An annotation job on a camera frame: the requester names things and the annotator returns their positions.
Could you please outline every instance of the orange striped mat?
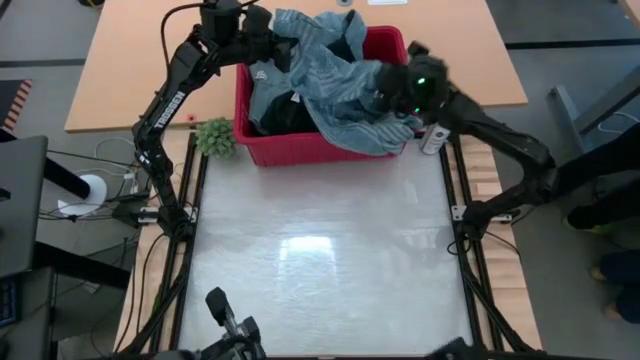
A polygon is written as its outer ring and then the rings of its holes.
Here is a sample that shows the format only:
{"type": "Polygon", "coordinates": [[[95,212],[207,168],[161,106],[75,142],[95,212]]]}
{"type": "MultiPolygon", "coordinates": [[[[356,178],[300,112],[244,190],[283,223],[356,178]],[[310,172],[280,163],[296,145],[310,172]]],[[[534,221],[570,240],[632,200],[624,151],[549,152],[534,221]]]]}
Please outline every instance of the orange striped mat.
{"type": "Polygon", "coordinates": [[[4,117],[0,125],[3,130],[12,133],[15,129],[32,85],[31,80],[0,81],[0,119],[4,117]]]}

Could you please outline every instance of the small potted plant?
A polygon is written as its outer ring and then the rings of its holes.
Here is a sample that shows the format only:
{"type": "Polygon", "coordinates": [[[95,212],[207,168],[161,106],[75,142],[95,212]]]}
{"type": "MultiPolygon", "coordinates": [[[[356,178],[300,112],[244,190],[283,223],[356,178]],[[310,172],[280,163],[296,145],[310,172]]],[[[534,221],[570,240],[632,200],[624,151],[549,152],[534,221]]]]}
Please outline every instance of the small potted plant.
{"type": "Polygon", "coordinates": [[[236,151],[231,121],[224,117],[199,125],[196,138],[196,148],[206,156],[228,159],[236,151]]]}

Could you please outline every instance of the person's leg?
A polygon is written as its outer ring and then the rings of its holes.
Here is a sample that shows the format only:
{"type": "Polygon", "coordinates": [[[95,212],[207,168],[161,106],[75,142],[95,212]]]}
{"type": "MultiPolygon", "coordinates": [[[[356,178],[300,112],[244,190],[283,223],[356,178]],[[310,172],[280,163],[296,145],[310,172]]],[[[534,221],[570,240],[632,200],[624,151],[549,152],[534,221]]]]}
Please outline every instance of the person's leg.
{"type": "Polygon", "coordinates": [[[604,314],[612,320],[640,324],[640,286],[625,286],[616,301],[605,306],[604,314]]]}
{"type": "Polygon", "coordinates": [[[591,270],[597,280],[618,285],[640,287],[640,250],[626,250],[607,254],[591,270]]]}
{"type": "Polygon", "coordinates": [[[598,176],[640,169],[640,124],[615,140],[602,145],[558,168],[556,196],[563,196],[598,176]]]}
{"type": "Polygon", "coordinates": [[[640,179],[614,190],[593,205],[576,207],[566,220],[575,229],[591,230],[633,216],[640,216],[640,179]]]}

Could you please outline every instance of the red plastic bin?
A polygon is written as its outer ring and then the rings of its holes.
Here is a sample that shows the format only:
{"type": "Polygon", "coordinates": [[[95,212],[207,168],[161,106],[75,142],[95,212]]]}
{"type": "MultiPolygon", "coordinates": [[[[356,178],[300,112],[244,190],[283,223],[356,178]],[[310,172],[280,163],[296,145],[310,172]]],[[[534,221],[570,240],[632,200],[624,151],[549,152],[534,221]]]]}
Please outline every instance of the red plastic bin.
{"type": "MultiPolygon", "coordinates": [[[[394,64],[407,63],[407,51],[404,48],[402,33],[393,26],[367,28],[363,52],[365,59],[381,60],[394,64]]],[[[368,156],[344,150],[331,145],[320,133],[279,136],[255,134],[249,120],[249,103],[253,91],[253,81],[247,66],[238,65],[236,82],[233,135],[238,143],[247,146],[253,162],[258,166],[379,159],[394,156],[368,156]]]]}

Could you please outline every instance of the white tabletop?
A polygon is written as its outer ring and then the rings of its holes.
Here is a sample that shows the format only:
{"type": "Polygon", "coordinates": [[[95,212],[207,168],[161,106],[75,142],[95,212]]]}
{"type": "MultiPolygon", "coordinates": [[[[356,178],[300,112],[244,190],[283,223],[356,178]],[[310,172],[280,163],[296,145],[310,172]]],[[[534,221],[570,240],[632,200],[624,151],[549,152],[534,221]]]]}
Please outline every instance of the white tabletop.
{"type": "Polygon", "coordinates": [[[211,160],[180,347],[218,340],[216,286],[268,355],[426,354],[471,342],[440,159],[258,168],[211,160]]]}

